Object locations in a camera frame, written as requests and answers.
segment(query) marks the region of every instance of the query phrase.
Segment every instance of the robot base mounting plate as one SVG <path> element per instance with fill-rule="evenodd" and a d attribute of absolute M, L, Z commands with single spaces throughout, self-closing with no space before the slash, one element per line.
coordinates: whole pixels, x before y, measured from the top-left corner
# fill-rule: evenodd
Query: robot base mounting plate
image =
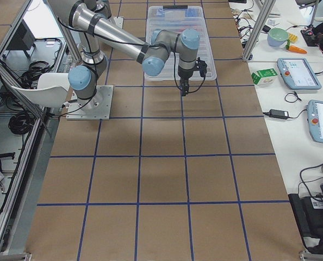
<path fill-rule="evenodd" d="M 113 96 L 113 85 L 98 85 L 96 89 L 102 95 L 103 101 L 93 110 L 83 111 L 79 109 L 79 105 L 77 102 L 70 103 L 68 107 L 68 111 L 75 111 L 74 113 L 70 113 L 66 115 L 68 120 L 108 120 L 110 111 L 111 111 L 111 104 L 112 104 L 112 96 Z M 77 99 L 77 95 L 73 92 L 72 100 Z"/>

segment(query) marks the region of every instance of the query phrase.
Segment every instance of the white table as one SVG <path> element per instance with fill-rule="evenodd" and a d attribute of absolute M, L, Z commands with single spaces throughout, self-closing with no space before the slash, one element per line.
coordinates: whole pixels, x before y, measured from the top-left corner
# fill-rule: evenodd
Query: white table
<path fill-rule="evenodd" d="M 252 0 L 248 0 L 247 4 L 231 3 L 231 8 L 243 10 L 252 6 Z M 294 0 L 277 0 L 275 6 L 278 7 L 281 17 L 270 18 L 275 20 L 276 27 L 287 29 L 293 25 L 305 25 L 306 22 L 302 17 L 300 10 Z M 259 7 L 254 2 L 250 15 L 253 19 L 257 18 Z M 259 40 L 253 49 L 253 59 L 248 62 L 251 72 L 274 68 L 277 72 L 276 60 L 281 57 L 304 57 L 309 61 L 314 72 L 323 70 L 323 55 L 317 47 L 308 47 L 302 38 L 300 30 L 302 27 L 290 28 L 288 32 L 296 34 L 299 39 L 294 45 L 304 48 L 308 54 L 297 54 L 288 52 L 284 49 L 284 45 L 280 47 L 271 47 L 268 45 L 266 34 L 260 34 Z M 309 100 L 323 101 L 323 74 L 318 76 L 322 85 L 322 89 L 308 94 L 299 94 L 302 102 L 287 103 L 284 97 L 291 92 L 283 82 L 282 77 L 278 77 L 272 84 L 256 85 L 256 92 L 262 111 L 270 109 L 286 110 L 291 117 L 296 117 L 299 112 L 306 108 Z M 265 122 L 269 130 L 271 141 L 276 153 L 279 167 L 283 176 L 287 193 L 297 193 L 297 187 L 300 183 L 299 172 L 305 167 L 316 166 L 323 163 L 323 144 L 312 140 L 309 134 L 307 113 L 295 120 L 279 120 L 266 117 Z M 323 176 L 320 169 L 306 171 L 304 173 L 305 180 L 311 180 Z M 309 187 L 313 192 L 320 191 L 320 183 L 323 179 L 309 183 Z M 306 195 L 306 190 L 301 186 L 301 196 Z"/>

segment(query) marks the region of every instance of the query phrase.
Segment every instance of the white chair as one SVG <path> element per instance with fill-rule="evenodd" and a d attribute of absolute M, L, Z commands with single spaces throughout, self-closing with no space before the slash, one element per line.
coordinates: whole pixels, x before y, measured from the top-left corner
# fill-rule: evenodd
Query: white chair
<path fill-rule="evenodd" d="M 70 88 L 67 75 L 68 73 L 47 72 L 40 76 L 37 89 L 21 89 L 14 86 L 12 88 L 32 103 L 44 107 L 61 108 Z"/>

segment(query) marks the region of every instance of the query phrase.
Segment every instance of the toy carrot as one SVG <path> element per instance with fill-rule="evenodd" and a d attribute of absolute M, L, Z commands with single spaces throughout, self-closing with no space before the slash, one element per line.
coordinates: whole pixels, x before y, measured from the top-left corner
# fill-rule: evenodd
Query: toy carrot
<path fill-rule="evenodd" d="M 307 53 L 307 51 L 305 51 L 302 48 L 299 48 L 299 47 L 294 46 L 294 45 L 290 45 L 290 40 L 287 40 L 286 49 L 289 50 L 290 52 L 294 52 L 294 53 L 302 53 L 302 54 Z"/>

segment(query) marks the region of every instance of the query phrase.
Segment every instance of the transparent plastic box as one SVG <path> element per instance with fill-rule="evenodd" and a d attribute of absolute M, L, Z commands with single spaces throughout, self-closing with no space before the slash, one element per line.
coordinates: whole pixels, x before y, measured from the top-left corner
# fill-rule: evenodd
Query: transparent plastic box
<path fill-rule="evenodd" d="M 165 29 L 175 33 L 181 33 L 185 29 L 195 29 L 200 33 L 200 46 L 198 57 L 207 64 L 206 80 L 215 80 L 217 77 L 215 62 L 211 51 L 209 35 L 201 7 L 185 7 L 184 9 L 166 9 L 162 6 L 148 9 L 146 41 L 151 42 L 151 37 L 156 29 Z M 173 80 L 173 53 L 165 63 L 164 69 L 157 76 L 145 74 L 146 80 Z M 176 79 L 178 54 L 176 53 Z M 202 80 L 198 71 L 195 71 L 190 80 Z"/>

